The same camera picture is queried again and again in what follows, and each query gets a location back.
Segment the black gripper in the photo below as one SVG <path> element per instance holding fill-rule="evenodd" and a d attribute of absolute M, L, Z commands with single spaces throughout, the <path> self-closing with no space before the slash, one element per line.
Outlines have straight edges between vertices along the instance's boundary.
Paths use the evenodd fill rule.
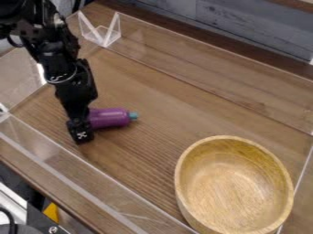
<path fill-rule="evenodd" d="M 46 65 L 46 80 L 55 87 L 55 96 L 64 107 L 67 130 L 76 144 L 94 139 L 91 123 L 87 120 L 90 103 L 98 98 L 92 70 L 88 60 L 62 63 L 54 59 Z"/>

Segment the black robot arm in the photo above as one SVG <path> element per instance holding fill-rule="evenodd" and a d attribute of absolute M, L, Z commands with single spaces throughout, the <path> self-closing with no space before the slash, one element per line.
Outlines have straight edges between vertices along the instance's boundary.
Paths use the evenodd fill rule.
<path fill-rule="evenodd" d="M 78 144 L 94 139 L 90 104 L 98 98 L 79 39 L 51 0 L 0 0 L 0 39 L 26 48 L 64 107 L 67 131 Z"/>

